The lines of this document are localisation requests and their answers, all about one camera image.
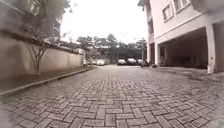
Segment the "streetlight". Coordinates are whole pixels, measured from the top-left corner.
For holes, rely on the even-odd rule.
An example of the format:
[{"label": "streetlight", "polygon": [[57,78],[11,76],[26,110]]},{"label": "streetlight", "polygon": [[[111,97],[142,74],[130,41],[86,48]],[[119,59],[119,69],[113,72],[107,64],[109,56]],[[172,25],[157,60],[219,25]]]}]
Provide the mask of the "streetlight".
[{"label": "streetlight", "polygon": [[142,67],[144,67],[144,44],[142,43]]}]

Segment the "brick paved road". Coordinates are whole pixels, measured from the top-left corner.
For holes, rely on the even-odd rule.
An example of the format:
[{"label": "brick paved road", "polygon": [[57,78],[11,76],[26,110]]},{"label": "brick paved road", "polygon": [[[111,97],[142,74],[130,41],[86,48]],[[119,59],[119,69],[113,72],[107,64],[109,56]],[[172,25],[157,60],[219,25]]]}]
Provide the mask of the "brick paved road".
[{"label": "brick paved road", "polygon": [[3,107],[15,128],[224,128],[223,90],[221,83],[106,66],[29,89]]}]

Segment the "car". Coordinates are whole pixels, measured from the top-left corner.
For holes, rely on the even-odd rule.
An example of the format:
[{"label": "car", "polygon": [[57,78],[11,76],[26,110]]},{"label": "car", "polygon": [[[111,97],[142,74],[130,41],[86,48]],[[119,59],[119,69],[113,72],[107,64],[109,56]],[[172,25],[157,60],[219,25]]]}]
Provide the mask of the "car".
[{"label": "car", "polygon": [[125,65],[126,64],[126,61],[124,59],[119,59],[117,61],[117,65]]},{"label": "car", "polygon": [[82,63],[83,63],[83,66],[84,66],[84,67],[86,67],[86,66],[88,66],[88,65],[89,65],[89,61],[87,61],[87,60],[83,60],[83,62],[82,62]]},{"label": "car", "polygon": [[142,59],[138,59],[137,62],[138,62],[139,66],[141,66],[143,64],[143,60]]},{"label": "car", "polygon": [[105,64],[106,64],[106,62],[103,59],[97,61],[98,66],[104,66]]},{"label": "car", "polygon": [[128,65],[136,65],[137,61],[134,58],[128,58],[127,60]]},{"label": "car", "polygon": [[93,60],[92,63],[93,63],[93,65],[97,65],[97,61],[96,60]]}]

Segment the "curb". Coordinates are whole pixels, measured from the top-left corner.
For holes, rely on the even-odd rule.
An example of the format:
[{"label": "curb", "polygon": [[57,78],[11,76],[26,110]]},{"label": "curb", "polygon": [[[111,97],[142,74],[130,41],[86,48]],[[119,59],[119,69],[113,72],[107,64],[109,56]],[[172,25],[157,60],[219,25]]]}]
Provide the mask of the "curb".
[{"label": "curb", "polygon": [[56,76],[56,77],[49,78],[49,79],[46,79],[46,80],[42,80],[42,81],[26,84],[26,85],[21,86],[21,87],[17,87],[17,88],[14,88],[14,89],[10,89],[10,90],[1,92],[0,96],[9,95],[9,94],[16,93],[18,91],[22,91],[22,90],[25,90],[27,88],[33,87],[33,86],[43,85],[43,84],[46,84],[46,83],[49,83],[49,82],[52,82],[52,81],[55,81],[55,80],[60,80],[60,79],[63,79],[63,78],[67,78],[67,77],[70,77],[70,76],[73,76],[73,75],[76,75],[76,74],[80,74],[80,73],[83,73],[83,72],[87,72],[87,71],[93,70],[95,68],[96,67],[86,68],[86,69],[75,71],[75,72],[72,72],[72,73],[69,73],[69,74],[64,74],[64,75]]}]

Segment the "column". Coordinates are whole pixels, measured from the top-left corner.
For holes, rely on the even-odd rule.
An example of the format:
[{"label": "column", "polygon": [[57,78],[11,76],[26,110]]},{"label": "column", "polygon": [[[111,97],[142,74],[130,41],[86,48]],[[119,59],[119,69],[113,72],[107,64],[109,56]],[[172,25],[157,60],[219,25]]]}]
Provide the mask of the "column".
[{"label": "column", "polygon": [[206,34],[208,42],[208,73],[216,72],[216,44],[215,44],[215,32],[213,24],[206,25]]},{"label": "column", "polygon": [[151,46],[149,44],[149,41],[147,43],[147,62],[150,63],[151,62]]},{"label": "column", "polygon": [[160,46],[155,42],[155,64],[160,65]]}]

